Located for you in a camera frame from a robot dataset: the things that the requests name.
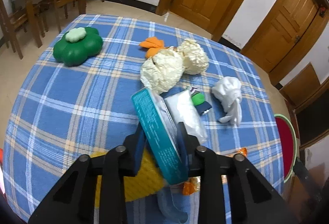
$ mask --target tiled floor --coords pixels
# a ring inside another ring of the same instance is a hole
[[[167,22],[164,22],[164,16],[161,17],[151,12],[118,3],[107,1],[102,3],[100,0],[88,1],[87,13],[111,14],[153,21],[187,30],[194,34],[211,39],[210,33],[175,14],[170,14]],[[77,8],[70,7],[68,19],[64,18],[64,11],[60,14],[60,16],[62,26],[64,27],[78,16]],[[36,47],[29,28],[27,33],[24,33],[23,30],[17,33],[17,38],[24,55],[22,60],[19,59],[17,53],[12,52],[11,48],[7,49],[5,45],[0,48],[0,148],[2,148],[4,143],[7,122],[19,88],[21,87],[31,67],[38,59],[39,55],[58,35],[58,30],[52,11],[48,12],[47,19],[49,24],[49,32],[46,33],[46,37],[42,38],[43,45],[40,48]],[[268,75],[261,68],[256,68],[263,81],[274,113],[281,113],[289,117],[287,107],[281,94],[271,85]]]

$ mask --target teal package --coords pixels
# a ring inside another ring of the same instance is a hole
[[[162,97],[143,88],[132,101],[164,179],[170,185],[186,181],[188,171],[178,153],[177,129]]]

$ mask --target tablecloth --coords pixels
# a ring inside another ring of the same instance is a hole
[[[77,67],[56,63],[53,46],[72,28],[99,30],[101,53]],[[248,159],[281,193],[283,162],[280,138],[269,99],[252,62],[245,56],[204,37],[154,22],[109,15],[80,15],[59,34],[32,67],[8,123],[4,144],[4,178],[11,208],[25,221],[59,177],[81,154],[105,152],[135,132],[138,119],[131,96],[143,85],[139,71],[147,37],[178,46],[195,39],[209,57],[200,75],[184,74],[163,97],[195,86],[213,106],[202,116],[209,140],[204,144],[221,154],[246,147]],[[242,84],[242,122],[239,127],[217,121],[225,113],[211,94],[223,76]],[[173,188],[177,208],[197,223],[199,193],[182,196]],[[227,222],[231,221],[227,186],[224,186]],[[155,195],[127,203],[129,223],[170,223],[160,213]]]

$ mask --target metal screw head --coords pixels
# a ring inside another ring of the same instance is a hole
[[[126,147],[124,147],[124,145],[119,145],[118,147],[116,147],[116,151],[118,153],[123,153],[126,150]]]
[[[239,162],[241,162],[241,161],[244,160],[244,156],[243,156],[242,154],[240,154],[240,153],[234,155],[234,158],[235,158],[237,161],[239,161]]]
[[[88,160],[89,156],[84,154],[79,157],[80,162],[86,162]]]
[[[199,145],[198,147],[196,147],[196,149],[198,152],[201,152],[201,153],[204,153],[207,150],[207,148],[202,145]]]

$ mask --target yellow textured towel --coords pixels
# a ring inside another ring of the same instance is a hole
[[[96,152],[90,157],[97,157],[106,153]],[[144,149],[140,170],[136,177],[125,176],[124,194],[126,202],[130,202],[139,198],[154,194],[164,187],[163,178],[159,169],[155,166],[151,154]],[[95,207],[99,207],[100,191],[102,176],[98,176],[95,195]]]

